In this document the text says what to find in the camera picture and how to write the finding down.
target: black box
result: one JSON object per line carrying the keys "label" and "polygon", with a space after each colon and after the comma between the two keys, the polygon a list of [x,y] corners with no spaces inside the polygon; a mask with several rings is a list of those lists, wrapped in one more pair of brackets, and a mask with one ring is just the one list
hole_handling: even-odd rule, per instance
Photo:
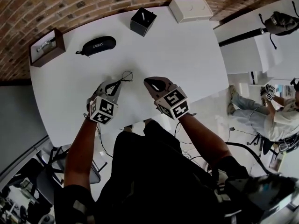
{"label": "black box", "polygon": [[156,17],[157,15],[142,7],[131,18],[130,29],[141,36],[145,36],[150,27],[153,25]]}

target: brick wall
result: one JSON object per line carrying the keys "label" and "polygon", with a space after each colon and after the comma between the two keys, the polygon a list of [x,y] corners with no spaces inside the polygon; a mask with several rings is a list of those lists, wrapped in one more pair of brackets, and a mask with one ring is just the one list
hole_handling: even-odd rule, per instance
{"label": "brick wall", "polygon": [[[167,6],[171,0],[0,0],[0,81],[30,78],[28,44],[53,27],[62,32],[140,7]],[[221,20],[250,6],[276,0],[207,0]]]}

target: person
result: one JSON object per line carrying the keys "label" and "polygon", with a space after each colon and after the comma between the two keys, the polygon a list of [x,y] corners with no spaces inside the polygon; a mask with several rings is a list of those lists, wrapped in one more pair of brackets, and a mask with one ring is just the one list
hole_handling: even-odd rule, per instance
{"label": "person", "polygon": [[133,133],[131,126],[117,136],[111,177],[95,202],[89,174],[97,123],[87,117],[67,155],[64,188],[55,193],[56,223],[186,218],[232,223],[242,212],[224,192],[224,181],[247,178],[246,168],[232,157],[226,143],[194,116],[187,113],[179,122],[212,167],[213,176],[183,156],[179,140],[148,119],[144,136]]}
{"label": "person", "polygon": [[273,100],[283,106],[282,110],[277,111],[271,101],[267,102],[266,107],[242,97],[233,85],[229,90],[231,102],[228,105],[228,115],[242,124],[252,126],[263,137],[279,141],[299,132],[299,91],[296,91],[293,99],[274,96]]}

